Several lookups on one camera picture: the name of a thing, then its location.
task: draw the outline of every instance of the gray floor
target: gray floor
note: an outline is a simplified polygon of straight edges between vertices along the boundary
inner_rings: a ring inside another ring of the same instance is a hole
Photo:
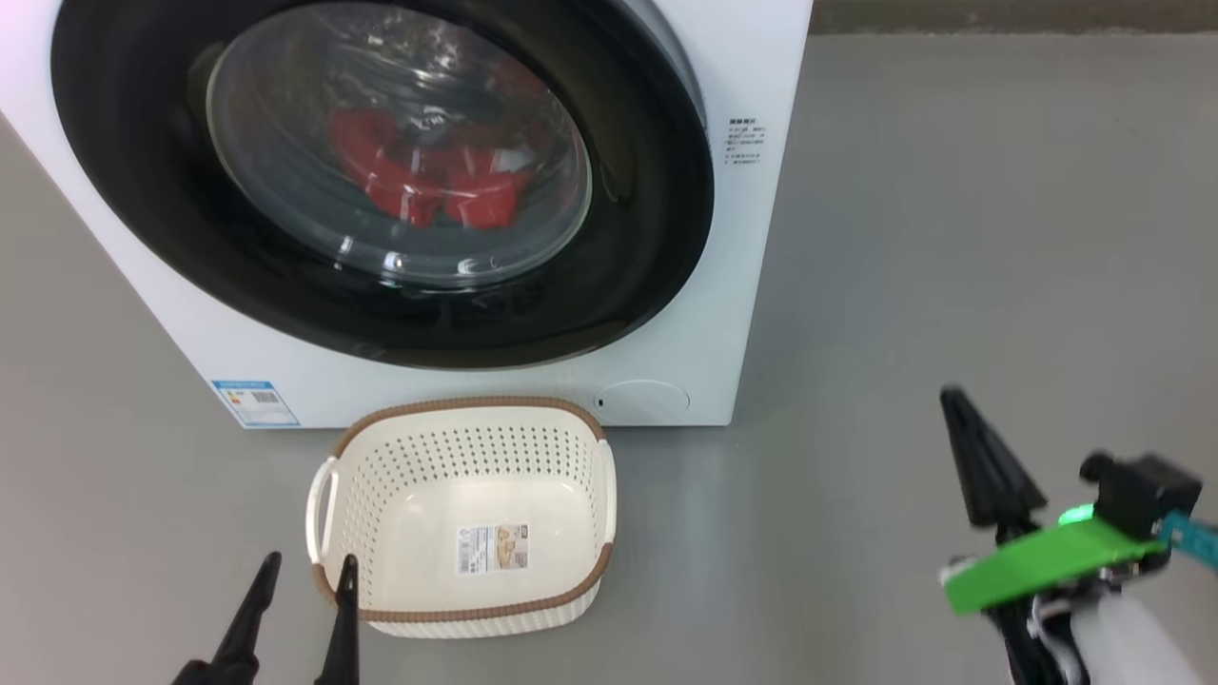
[[[1054,513],[1097,445],[1218,484],[1216,77],[1216,39],[814,40],[736,424],[614,431],[582,620],[365,630],[363,681],[1005,681],[935,584],[988,548],[935,392],[967,384]],[[335,435],[238,429],[4,129],[0,160],[0,680],[167,683],[279,548],[258,681],[312,681],[333,614],[301,519]],[[1139,594],[1214,673],[1213,575]]]

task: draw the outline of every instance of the laundry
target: laundry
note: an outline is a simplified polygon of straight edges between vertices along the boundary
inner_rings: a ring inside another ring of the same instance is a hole
[[[404,141],[385,110],[336,110],[329,124],[350,178],[382,212],[417,228],[431,227],[441,208],[466,228],[510,227],[535,176],[532,149],[487,146],[508,138],[490,127],[453,127],[426,146]]]

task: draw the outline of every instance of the white washing machine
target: white washing machine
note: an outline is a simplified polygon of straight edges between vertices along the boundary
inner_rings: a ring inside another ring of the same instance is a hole
[[[731,422],[811,0],[0,6],[0,111],[242,425]]]

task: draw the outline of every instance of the sticker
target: sticker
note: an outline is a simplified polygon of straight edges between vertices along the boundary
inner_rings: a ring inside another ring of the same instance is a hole
[[[275,386],[266,380],[213,380],[212,385],[246,428],[301,424]]]
[[[529,524],[476,525],[457,530],[457,575],[529,568]]]
[[[727,138],[723,140],[723,165],[744,166],[761,163],[766,127],[755,118],[727,119]]]

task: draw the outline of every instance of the brown basket rim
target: brown basket rim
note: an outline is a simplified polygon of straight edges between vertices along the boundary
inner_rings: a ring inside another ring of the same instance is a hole
[[[397,418],[409,414],[419,414],[428,412],[438,412],[448,410],[466,410],[476,407],[542,407],[552,410],[561,410],[568,413],[575,414],[583,423],[588,425],[592,434],[597,440],[604,440],[605,433],[604,428],[597,422],[593,416],[583,407],[568,402],[566,400],[558,400],[555,397],[530,397],[530,396],[503,396],[503,397],[465,397],[458,400],[437,400],[430,402],[415,402],[412,405],[400,405],[396,407],[389,407],[373,412],[364,418],[351,424],[339,439],[339,446],[335,449],[335,458],[342,458],[342,452],[346,451],[351,441],[354,440],[356,435],[359,435],[368,427],[389,419]],[[508,616],[519,616],[523,613],[531,613],[536,611],[547,611],[569,605],[575,600],[580,598],[587,594],[592,587],[600,581],[604,575],[605,569],[609,567],[609,558],[613,557],[613,542],[605,542],[600,547],[600,555],[597,557],[597,563],[592,567],[592,570],[580,581],[579,585],[563,592],[561,595],[554,595],[553,597],[546,597],[541,600],[532,600],[529,602],[518,602],[514,605],[502,605],[497,607],[486,607],[477,609],[456,609],[456,611],[432,611],[432,612],[392,612],[392,611],[380,611],[380,609],[359,609],[361,620],[370,623],[447,623],[447,622],[465,622],[465,620],[482,620],[488,618],[503,618]],[[313,581],[317,585],[318,591],[324,596],[330,605],[337,606],[334,595],[334,587],[330,586],[330,579],[326,578],[325,567],[320,563],[313,564]]]

